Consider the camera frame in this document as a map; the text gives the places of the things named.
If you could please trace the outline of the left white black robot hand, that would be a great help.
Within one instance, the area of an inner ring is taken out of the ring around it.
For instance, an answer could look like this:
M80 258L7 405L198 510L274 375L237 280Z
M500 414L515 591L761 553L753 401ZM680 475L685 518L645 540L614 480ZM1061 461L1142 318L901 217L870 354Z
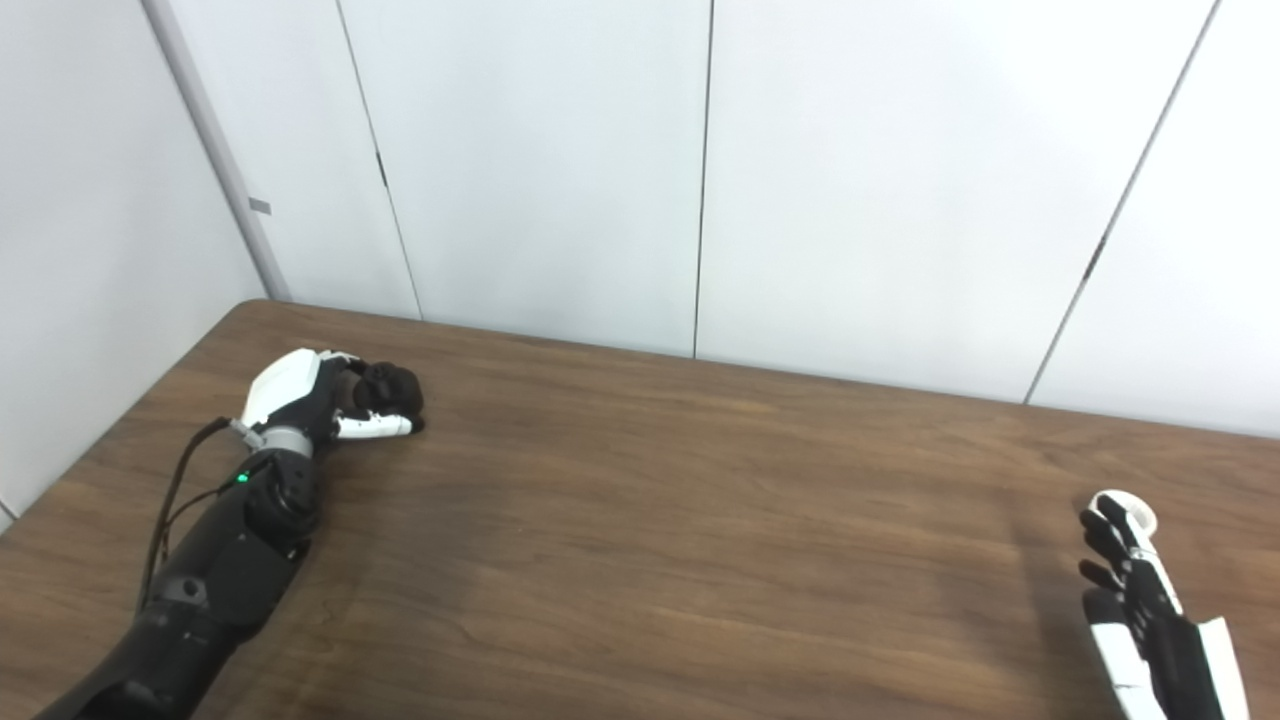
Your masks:
M253 454L312 457L335 441L412 436L425 428L415 373L335 350L298 348L259 373L230 427Z

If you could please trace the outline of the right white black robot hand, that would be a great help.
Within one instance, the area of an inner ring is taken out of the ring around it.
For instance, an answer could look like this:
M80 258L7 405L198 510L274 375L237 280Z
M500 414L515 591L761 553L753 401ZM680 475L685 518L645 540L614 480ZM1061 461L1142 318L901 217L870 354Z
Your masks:
M1083 614L1124 716L1251 717L1228 623L1185 615L1155 547L1155 510L1133 493L1103 489L1078 519L1100 556L1078 565L1091 583Z

